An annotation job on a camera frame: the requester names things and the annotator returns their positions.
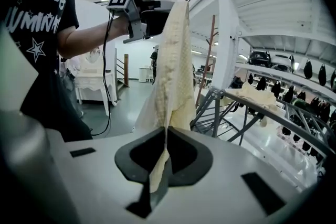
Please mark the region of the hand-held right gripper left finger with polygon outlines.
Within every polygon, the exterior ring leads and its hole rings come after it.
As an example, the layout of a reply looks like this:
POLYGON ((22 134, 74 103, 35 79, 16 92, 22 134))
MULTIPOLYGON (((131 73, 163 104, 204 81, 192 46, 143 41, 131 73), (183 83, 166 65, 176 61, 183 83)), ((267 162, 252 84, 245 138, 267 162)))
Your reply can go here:
POLYGON ((140 197, 142 185, 130 182, 117 168, 117 150, 150 133, 149 129, 95 140, 66 143, 48 130, 50 152, 74 203, 80 224, 167 224, 165 215, 153 212, 146 219, 126 207, 140 197))

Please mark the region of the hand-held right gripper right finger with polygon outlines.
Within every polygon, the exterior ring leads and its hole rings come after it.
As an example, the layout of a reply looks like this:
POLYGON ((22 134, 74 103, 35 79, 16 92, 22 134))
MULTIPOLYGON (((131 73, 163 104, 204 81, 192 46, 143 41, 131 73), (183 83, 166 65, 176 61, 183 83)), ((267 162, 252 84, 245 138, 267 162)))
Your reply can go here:
POLYGON ((156 208, 157 224, 260 223, 266 213, 242 179, 247 173, 257 173, 284 202, 297 196, 297 190, 275 168, 245 148, 180 131, 206 145, 213 154, 213 164, 195 185, 168 189, 156 208))

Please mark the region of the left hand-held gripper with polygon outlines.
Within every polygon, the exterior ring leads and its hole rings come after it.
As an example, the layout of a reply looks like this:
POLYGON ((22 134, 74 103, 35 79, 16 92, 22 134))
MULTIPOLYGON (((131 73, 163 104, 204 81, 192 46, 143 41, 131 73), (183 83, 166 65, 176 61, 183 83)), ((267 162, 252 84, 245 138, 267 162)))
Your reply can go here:
POLYGON ((109 0, 106 9, 128 19, 128 39, 124 44, 160 35, 174 2, 161 0, 109 0))

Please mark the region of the cream yellow shirt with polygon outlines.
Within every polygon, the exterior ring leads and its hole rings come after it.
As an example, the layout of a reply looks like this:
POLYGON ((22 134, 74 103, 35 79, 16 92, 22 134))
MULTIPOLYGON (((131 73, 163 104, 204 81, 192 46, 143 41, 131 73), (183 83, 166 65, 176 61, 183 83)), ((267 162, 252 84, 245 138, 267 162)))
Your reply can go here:
POLYGON ((157 76, 135 122, 135 130, 164 128, 163 148, 154 159, 149 192, 155 193, 171 154, 167 147, 169 126, 189 130, 196 117, 188 2, 176 2, 165 23, 159 44, 157 76))

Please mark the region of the grey metal drying rack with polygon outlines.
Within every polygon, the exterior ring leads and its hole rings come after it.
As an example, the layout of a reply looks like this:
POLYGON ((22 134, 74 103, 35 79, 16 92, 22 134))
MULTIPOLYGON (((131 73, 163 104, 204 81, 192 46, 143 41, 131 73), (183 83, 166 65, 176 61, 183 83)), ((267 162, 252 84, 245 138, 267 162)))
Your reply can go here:
POLYGON ((304 128, 290 121, 288 115, 279 116, 275 112, 272 112, 251 100, 234 95, 232 89, 218 90, 212 87, 206 96, 201 98, 201 103, 196 106, 196 117, 191 121, 190 128, 192 130, 195 129, 202 134, 206 134, 212 130, 212 137, 218 137, 218 127, 220 126, 221 121, 224 121, 237 131, 237 133, 228 140, 229 142, 232 142, 239 137, 242 138, 244 133, 249 130, 257 121, 269 118, 278 122, 280 125, 295 133, 295 135, 299 136, 301 139, 305 140, 324 158, 333 156, 336 159, 336 151, 329 147, 328 139, 325 137, 319 139, 317 136, 313 136, 309 126, 307 125, 306 118, 312 120, 313 125, 316 128, 319 128, 320 125, 323 125, 328 133, 333 135, 331 129, 323 121, 311 113, 286 102, 284 102, 284 105, 287 113, 289 113, 289 110, 293 110, 298 115, 298 117, 301 118, 301 121, 305 124, 304 128), (233 123, 225 119, 225 116, 232 110, 233 107, 238 104, 243 104, 246 110, 251 108, 256 111, 253 119, 251 119, 248 123, 244 123, 242 129, 238 129, 233 123))

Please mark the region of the cream shorts clothes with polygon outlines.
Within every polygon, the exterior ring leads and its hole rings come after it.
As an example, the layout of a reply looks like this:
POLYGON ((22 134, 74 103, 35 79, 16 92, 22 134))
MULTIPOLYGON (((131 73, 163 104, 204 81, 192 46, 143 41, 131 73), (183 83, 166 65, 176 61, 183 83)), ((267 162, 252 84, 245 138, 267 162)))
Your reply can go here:
MULTIPOLYGON (((267 90, 257 90, 248 82, 244 82, 240 89, 225 89, 225 92, 232 94, 238 98, 252 102, 277 116, 283 116, 282 110, 277 106, 277 101, 274 94, 267 90)), ((229 101, 233 101, 227 96, 223 97, 223 104, 229 104, 229 101)), ((268 116, 265 116, 259 123, 260 127, 266 129, 270 127, 274 130, 277 130, 279 123, 276 123, 275 120, 271 119, 268 116)))

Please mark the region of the person's left forearm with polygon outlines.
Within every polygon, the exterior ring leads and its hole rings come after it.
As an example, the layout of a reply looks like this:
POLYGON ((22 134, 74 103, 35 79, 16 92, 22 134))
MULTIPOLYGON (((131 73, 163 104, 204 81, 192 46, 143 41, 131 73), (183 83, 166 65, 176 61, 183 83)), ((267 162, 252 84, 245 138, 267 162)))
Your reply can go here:
POLYGON ((104 23, 84 30, 77 30, 74 26, 66 28, 57 34, 58 53, 65 59, 85 54, 128 34, 129 21, 125 17, 114 19, 109 25, 104 23))

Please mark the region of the wooden ladder rack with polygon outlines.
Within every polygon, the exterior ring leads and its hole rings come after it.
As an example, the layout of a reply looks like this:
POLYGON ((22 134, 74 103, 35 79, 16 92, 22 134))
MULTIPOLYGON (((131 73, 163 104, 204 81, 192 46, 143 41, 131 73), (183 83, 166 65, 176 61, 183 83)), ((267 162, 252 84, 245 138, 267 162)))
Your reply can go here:
POLYGON ((129 55, 124 54, 123 60, 117 58, 115 63, 117 81, 129 87, 129 55))

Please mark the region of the person's black trousers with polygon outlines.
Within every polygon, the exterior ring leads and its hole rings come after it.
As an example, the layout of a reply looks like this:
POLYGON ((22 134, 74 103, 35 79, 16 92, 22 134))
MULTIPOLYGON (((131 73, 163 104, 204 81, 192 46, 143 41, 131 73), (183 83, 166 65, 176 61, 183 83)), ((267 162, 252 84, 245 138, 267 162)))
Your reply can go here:
POLYGON ((78 116, 57 71, 41 71, 28 91, 21 111, 45 128, 61 133, 65 142, 91 140, 88 126, 78 116))

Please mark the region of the wooden coat stand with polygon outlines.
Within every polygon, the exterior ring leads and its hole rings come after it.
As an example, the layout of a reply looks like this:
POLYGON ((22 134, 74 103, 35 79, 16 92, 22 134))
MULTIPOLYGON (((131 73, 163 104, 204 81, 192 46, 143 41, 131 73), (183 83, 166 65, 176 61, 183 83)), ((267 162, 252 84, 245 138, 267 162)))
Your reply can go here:
POLYGON ((197 98, 196 98, 196 103, 195 103, 195 108, 197 109, 198 107, 198 103, 200 100, 200 96, 201 96, 201 91, 202 91, 202 87, 205 81, 205 75, 207 72, 207 68, 208 68, 208 63, 209 63, 209 59, 210 59, 210 54, 212 51, 212 44, 213 44, 213 38, 215 37, 215 19, 216 19, 216 15, 213 15, 212 17, 212 26, 211 26, 211 36, 209 40, 206 40, 208 43, 208 53, 207 53, 207 57, 206 57, 206 62, 205 62, 205 67, 203 70, 203 75, 202 75, 202 79, 201 79, 201 83, 199 84, 199 89, 198 89, 198 94, 197 94, 197 98))

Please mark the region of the white cabinet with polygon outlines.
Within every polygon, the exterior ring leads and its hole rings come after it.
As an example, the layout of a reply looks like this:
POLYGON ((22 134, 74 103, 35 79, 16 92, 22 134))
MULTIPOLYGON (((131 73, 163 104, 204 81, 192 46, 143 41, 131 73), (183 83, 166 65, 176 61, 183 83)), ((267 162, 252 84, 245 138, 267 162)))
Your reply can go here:
POLYGON ((139 67, 139 82, 153 81, 153 70, 149 67, 139 67))

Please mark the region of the white metal shelving unit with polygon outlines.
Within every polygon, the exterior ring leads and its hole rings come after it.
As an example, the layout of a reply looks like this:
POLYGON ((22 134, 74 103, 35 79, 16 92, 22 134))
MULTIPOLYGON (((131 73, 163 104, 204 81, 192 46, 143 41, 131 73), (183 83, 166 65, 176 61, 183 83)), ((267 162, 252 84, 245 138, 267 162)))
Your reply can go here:
POLYGON ((314 48, 317 48, 318 52, 326 49, 328 55, 332 56, 332 59, 335 60, 335 45, 315 39, 279 35, 231 36, 230 40, 236 46, 244 41, 254 52, 269 52, 271 61, 276 58, 284 61, 285 56, 293 56, 294 63, 299 64, 298 66, 293 65, 295 67, 294 71, 281 71, 273 67, 266 67, 264 64, 252 65, 247 62, 237 63, 236 66, 301 88, 336 107, 336 93, 330 88, 331 75, 328 74, 326 84, 323 86, 319 83, 317 77, 319 69, 322 66, 327 67, 329 62, 310 55, 311 50, 314 48))

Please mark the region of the black star print t-shirt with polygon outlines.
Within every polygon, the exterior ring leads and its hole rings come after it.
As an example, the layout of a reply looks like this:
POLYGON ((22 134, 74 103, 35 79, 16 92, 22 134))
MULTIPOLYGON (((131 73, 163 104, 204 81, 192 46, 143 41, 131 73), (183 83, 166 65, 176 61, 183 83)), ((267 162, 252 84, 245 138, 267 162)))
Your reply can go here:
POLYGON ((57 104, 57 35, 75 27, 75 0, 0 0, 0 20, 38 77, 23 105, 25 114, 44 113, 57 104))

